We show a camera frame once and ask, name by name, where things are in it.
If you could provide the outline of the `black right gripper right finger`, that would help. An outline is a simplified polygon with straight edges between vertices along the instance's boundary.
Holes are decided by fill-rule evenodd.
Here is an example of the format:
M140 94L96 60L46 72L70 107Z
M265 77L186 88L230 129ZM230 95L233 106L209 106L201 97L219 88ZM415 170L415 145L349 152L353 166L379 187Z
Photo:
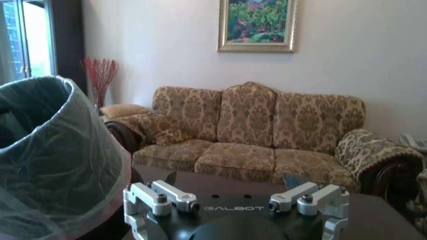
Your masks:
M325 240L338 240L350 223L350 192L335 184L323 185L309 181L306 177L283 173L286 192L270 197L269 210L274 214L290 212L293 207L301 215L313 217L323 215Z

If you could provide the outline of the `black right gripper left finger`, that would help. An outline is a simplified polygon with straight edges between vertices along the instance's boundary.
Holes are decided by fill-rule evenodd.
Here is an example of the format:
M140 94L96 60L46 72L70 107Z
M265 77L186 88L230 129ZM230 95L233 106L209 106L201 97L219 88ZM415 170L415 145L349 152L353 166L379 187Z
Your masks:
M172 209L191 215L197 215L201 210L197 195L174 186L176 175L174 171L167 175L166 180L156 180L147 184L136 182L123 189L123 218L136 240L148 239L148 231L144 229L146 220L142 216L143 207L147 207L158 217L168 216Z

